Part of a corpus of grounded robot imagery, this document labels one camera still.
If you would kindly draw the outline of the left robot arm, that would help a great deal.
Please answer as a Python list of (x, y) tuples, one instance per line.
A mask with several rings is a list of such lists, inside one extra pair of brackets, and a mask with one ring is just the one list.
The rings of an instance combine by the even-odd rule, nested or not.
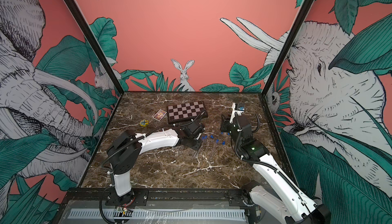
[(101, 168), (107, 169), (118, 197), (129, 195), (132, 191), (130, 170), (139, 155), (162, 147), (179, 145), (198, 150), (201, 146), (201, 135), (205, 131), (201, 120), (206, 111), (202, 111), (195, 119), (182, 125), (163, 125), (149, 133), (124, 131), (107, 149), (107, 158)]

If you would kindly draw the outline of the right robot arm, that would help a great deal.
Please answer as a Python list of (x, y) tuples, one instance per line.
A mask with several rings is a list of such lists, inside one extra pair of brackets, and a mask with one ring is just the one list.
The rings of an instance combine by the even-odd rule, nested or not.
[(250, 184), (245, 199), (258, 205), (281, 224), (328, 224), (331, 212), (316, 204), (281, 169), (269, 150), (254, 138), (254, 130), (246, 116), (221, 116), (221, 131), (228, 132), (235, 155), (250, 164), (272, 187), (276, 196), (262, 186)]

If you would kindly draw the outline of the test tube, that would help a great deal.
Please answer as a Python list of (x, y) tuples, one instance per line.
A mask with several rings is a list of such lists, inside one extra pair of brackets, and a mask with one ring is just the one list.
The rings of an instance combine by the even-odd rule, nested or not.
[(209, 154), (209, 160), (212, 161), (214, 159), (214, 155), (216, 153), (216, 149), (218, 146), (219, 140), (216, 139), (215, 142), (213, 143), (213, 147), (211, 148), (211, 152)]
[(194, 158), (198, 158), (198, 155), (199, 155), (199, 153), (200, 153), (200, 151), (201, 151), (201, 149), (202, 149), (202, 146), (203, 146), (203, 144), (204, 144), (204, 142), (206, 141), (208, 139), (208, 136), (203, 136), (202, 138), (201, 138), (201, 144), (200, 144), (200, 146), (199, 146), (199, 148), (197, 149), (197, 151), (195, 152), (195, 154), (194, 154)]

